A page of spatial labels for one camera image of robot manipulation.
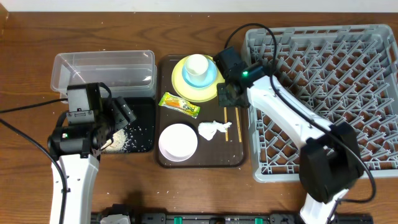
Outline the cream plastic cup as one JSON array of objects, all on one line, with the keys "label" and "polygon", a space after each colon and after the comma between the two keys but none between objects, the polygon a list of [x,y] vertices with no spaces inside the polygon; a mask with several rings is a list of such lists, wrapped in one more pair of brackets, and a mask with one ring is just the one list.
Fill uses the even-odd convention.
[{"label": "cream plastic cup", "polygon": [[208,60],[202,54],[190,55],[185,61],[185,70],[191,83],[201,85],[206,78]]}]

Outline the white tissue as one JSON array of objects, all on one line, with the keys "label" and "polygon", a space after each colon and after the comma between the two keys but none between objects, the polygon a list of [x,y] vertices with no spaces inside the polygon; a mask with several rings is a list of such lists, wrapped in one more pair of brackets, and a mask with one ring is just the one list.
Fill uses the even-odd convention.
[{"label": "white tissue", "polygon": [[221,133],[226,133],[231,125],[232,122],[227,122],[225,124],[219,123],[217,121],[203,122],[198,125],[198,133],[207,141],[210,141],[218,131]]}]

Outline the green snack wrapper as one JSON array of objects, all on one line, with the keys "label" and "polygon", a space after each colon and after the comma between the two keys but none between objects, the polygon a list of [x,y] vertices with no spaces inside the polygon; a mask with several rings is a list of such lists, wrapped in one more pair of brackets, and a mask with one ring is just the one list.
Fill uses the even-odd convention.
[{"label": "green snack wrapper", "polygon": [[163,106],[171,110],[181,112],[195,119],[197,118],[200,112],[199,106],[193,105],[189,101],[181,97],[174,96],[169,92],[164,93],[163,97],[159,101],[159,106]]}]

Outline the white pink bowl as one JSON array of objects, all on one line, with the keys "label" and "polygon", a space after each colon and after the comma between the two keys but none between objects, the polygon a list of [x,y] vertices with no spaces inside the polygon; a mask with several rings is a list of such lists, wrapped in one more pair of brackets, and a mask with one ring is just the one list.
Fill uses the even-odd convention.
[{"label": "white pink bowl", "polygon": [[186,124],[172,124],[159,137],[160,153],[172,162],[186,161],[194,155],[197,147],[197,134]]}]

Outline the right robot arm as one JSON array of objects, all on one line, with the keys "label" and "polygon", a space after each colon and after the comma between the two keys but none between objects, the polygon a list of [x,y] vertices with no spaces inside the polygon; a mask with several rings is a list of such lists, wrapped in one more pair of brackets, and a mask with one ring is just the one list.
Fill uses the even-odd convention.
[{"label": "right robot arm", "polygon": [[320,117],[287,92],[270,68],[258,62],[216,64],[225,98],[243,101],[270,117],[299,149],[299,179],[307,191],[300,217],[305,223],[330,223],[337,205],[364,174],[356,133]]}]

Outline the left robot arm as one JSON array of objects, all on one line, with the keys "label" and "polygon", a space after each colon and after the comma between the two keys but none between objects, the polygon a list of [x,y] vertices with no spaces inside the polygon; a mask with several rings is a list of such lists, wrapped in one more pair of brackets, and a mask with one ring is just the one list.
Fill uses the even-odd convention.
[{"label": "left robot arm", "polygon": [[114,135],[136,120],[122,97],[102,110],[65,111],[48,138],[53,196],[50,223],[90,223],[101,153],[115,147]]}]

